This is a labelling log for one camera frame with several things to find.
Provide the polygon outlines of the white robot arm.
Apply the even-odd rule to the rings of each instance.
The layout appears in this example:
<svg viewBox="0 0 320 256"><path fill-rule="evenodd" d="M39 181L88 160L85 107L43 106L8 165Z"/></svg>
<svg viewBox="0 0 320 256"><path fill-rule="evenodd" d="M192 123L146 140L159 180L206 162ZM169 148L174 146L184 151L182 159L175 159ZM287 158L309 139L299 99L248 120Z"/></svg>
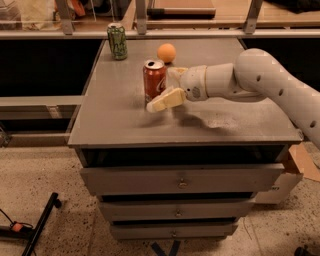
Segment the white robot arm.
<svg viewBox="0 0 320 256"><path fill-rule="evenodd" d="M235 102L276 103L289 119L320 148L320 92L291 75L268 52L252 48L233 63L190 68L171 67L167 88L146 106L151 112L221 97Z"/></svg>

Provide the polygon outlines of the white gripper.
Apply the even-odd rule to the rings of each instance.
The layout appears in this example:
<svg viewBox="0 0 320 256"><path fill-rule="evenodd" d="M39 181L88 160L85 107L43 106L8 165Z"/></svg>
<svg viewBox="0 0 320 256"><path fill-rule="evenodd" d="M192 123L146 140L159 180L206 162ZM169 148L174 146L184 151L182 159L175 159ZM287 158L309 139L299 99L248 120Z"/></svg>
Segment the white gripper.
<svg viewBox="0 0 320 256"><path fill-rule="evenodd" d="M207 100L206 69L205 65L189 69L184 67L169 67L167 69L167 78L173 80L180 79L180 87L182 89L173 87L165 89L147 104L147 111L155 113L180 106L186 98L189 101Z"/></svg>

